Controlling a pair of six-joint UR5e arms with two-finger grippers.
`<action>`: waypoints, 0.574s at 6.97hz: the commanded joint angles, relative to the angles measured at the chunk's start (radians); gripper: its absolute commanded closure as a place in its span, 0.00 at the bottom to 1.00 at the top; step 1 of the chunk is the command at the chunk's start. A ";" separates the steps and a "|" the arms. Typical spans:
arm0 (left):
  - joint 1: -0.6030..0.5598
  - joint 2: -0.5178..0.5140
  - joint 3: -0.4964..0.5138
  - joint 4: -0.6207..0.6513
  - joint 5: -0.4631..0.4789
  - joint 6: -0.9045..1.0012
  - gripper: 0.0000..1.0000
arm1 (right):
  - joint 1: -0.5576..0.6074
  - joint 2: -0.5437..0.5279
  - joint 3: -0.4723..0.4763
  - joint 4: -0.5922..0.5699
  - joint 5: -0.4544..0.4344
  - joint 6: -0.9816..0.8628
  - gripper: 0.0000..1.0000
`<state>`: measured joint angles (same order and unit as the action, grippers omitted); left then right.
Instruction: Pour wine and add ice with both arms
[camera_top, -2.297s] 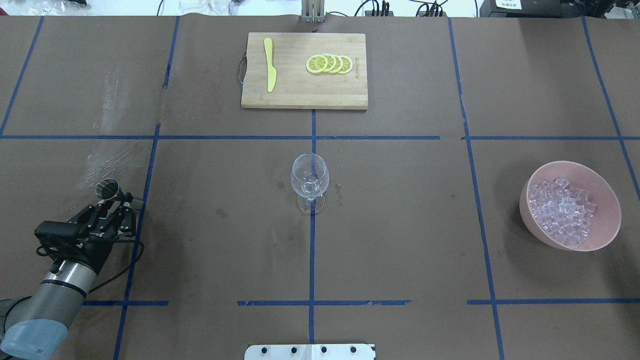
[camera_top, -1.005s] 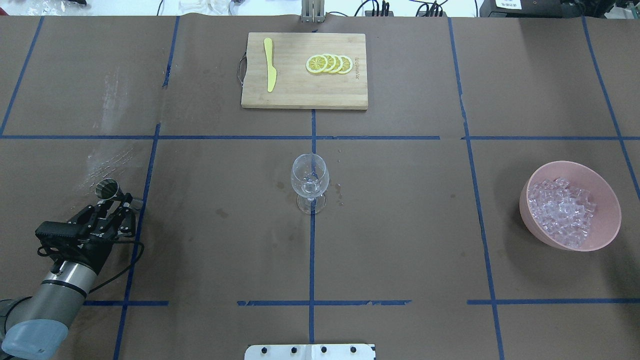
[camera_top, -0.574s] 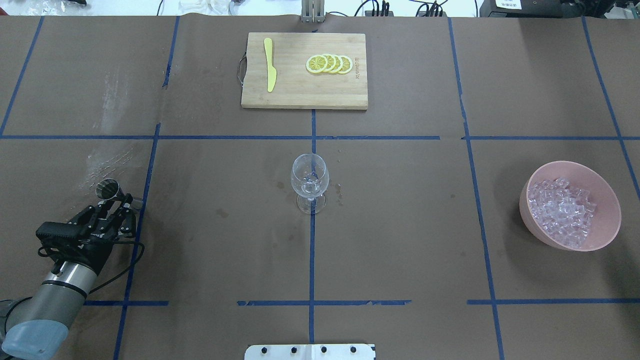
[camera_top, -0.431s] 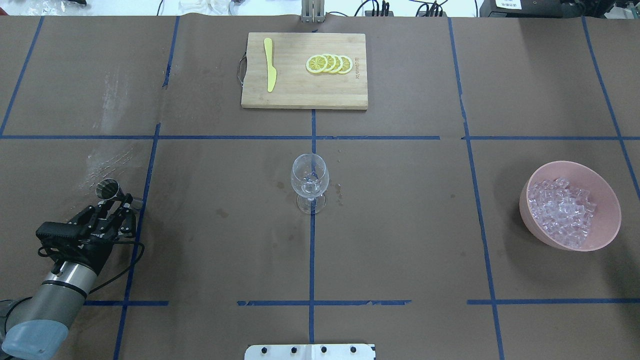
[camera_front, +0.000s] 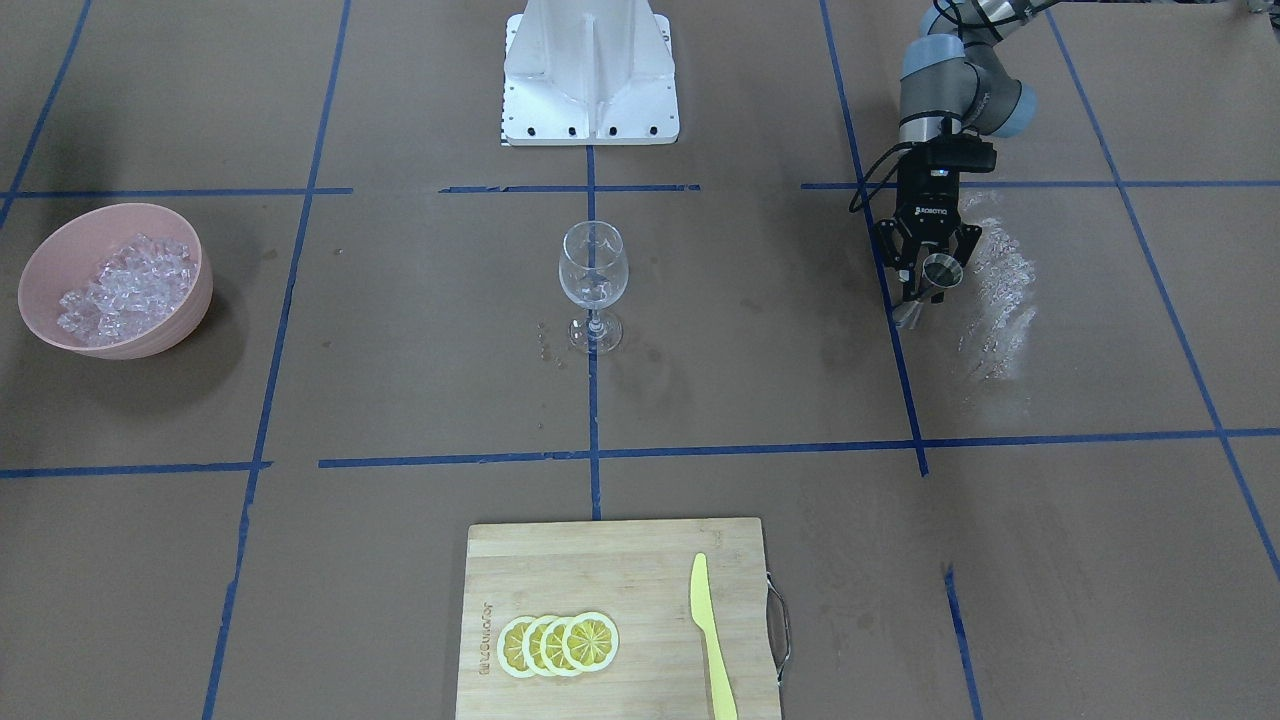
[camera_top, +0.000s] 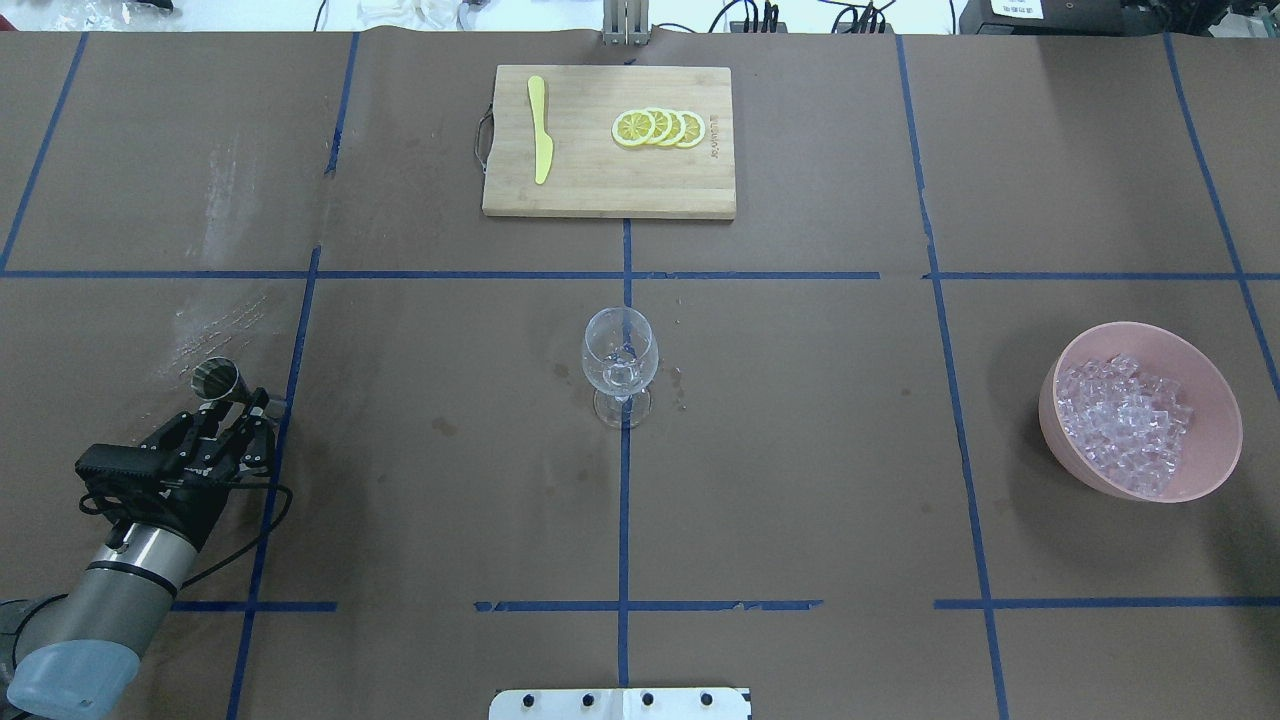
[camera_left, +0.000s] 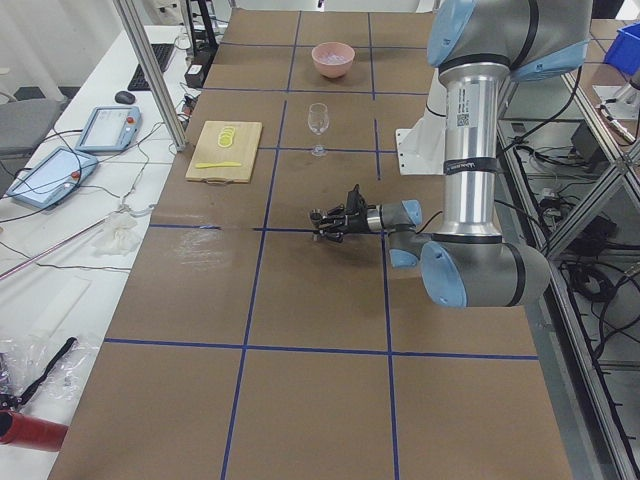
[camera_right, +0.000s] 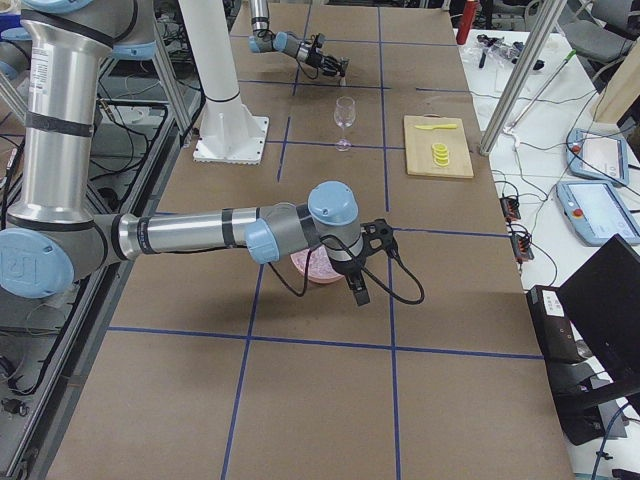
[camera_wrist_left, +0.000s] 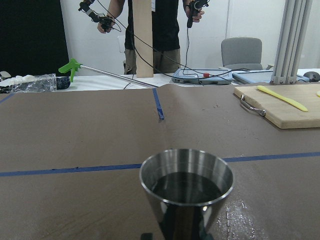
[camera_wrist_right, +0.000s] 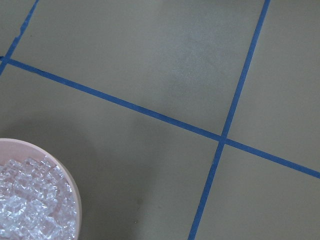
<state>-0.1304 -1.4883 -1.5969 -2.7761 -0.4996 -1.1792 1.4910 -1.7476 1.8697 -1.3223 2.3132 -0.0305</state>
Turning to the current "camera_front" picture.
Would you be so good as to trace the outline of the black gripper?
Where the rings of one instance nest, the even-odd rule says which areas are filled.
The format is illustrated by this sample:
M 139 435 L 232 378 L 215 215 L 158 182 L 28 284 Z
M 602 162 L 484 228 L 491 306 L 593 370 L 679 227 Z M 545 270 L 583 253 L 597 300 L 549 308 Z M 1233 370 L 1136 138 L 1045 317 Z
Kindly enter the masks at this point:
M 916 269 L 922 247 L 947 247 L 955 233 L 955 251 L 938 260 L 940 295 L 963 283 L 983 228 L 960 225 L 961 174 L 991 173 L 997 156 L 987 140 L 929 140 L 906 151 L 899 164 L 895 220 L 876 223 L 876 246 L 882 265 L 899 278 L 901 304 L 922 296 Z

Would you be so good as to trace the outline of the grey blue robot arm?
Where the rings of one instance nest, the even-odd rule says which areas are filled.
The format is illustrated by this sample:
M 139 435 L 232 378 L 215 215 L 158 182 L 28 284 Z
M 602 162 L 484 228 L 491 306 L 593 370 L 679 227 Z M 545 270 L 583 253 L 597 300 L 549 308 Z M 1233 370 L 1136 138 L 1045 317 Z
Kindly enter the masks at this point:
M 934 1 L 900 73 L 899 141 L 884 156 L 895 181 L 893 211 L 872 238 L 899 279 L 897 314 L 941 304 L 982 237 L 959 210 L 965 174 L 995 170 L 993 137 L 1020 135 L 1038 108 L 996 47 L 1053 6 L 1051 1 Z

